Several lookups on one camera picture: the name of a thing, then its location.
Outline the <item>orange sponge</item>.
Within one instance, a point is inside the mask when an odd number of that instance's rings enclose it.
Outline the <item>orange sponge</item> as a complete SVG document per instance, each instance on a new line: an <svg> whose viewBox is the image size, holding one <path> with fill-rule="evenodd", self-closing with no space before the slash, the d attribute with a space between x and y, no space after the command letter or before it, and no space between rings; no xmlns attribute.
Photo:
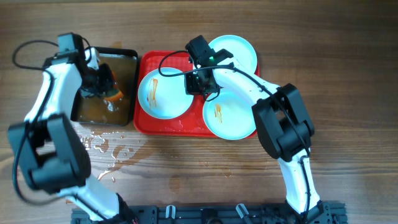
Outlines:
<svg viewBox="0 0 398 224"><path fill-rule="evenodd" d="M106 100L106 101L110 101L110 102L113 102L113 101L118 101L118 100L120 100L121 98L123 98L123 93L121 92L121 90L119 90L119 89L111 89L110 91L108 91L106 94L105 94L105 96L104 96L104 99Z"/></svg>

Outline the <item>stained pale blue plate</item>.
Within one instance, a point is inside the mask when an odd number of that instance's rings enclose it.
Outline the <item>stained pale blue plate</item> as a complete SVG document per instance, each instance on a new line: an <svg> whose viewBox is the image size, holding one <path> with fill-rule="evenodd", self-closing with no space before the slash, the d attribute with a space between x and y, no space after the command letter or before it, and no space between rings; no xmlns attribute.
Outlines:
<svg viewBox="0 0 398 224"><path fill-rule="evenodd" d="M193 103L193 95L186 93L184 84L183 76L165 77L155 69L145 75L140 82L137 92L138 102L153 118L177 118Z"/></svg>

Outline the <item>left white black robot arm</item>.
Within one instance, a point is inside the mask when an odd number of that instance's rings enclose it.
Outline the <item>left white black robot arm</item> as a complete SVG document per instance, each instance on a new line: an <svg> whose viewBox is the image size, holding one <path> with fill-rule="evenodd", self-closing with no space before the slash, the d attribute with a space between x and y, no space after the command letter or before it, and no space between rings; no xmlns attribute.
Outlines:
<svg viewBox="0 0 398 224"><path fill-rule="evenodd" d="M91 162L70 118L76 95L114 93L114 77L99 53L65 49L47 60L36 102L23 122L7 133L14 151L13 173L21 170L32 190L65 197L96 223L136 223L122 197L91 173Z"/></svg>

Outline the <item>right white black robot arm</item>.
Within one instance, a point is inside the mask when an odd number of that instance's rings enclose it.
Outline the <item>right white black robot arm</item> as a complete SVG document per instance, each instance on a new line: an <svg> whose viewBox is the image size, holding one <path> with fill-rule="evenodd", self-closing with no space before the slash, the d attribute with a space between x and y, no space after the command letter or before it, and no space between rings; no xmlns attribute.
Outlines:
<svg viewBox="0 0 398 224"><path fill-rule="evenodd" d="M286 202L302 223L316 218L320 196L310 169L310 147L315 132L298 89L278 86L248 71L225 49L188 50L200 88L219 85L249 103L261 146L277 159L282 170Z"/></svg>

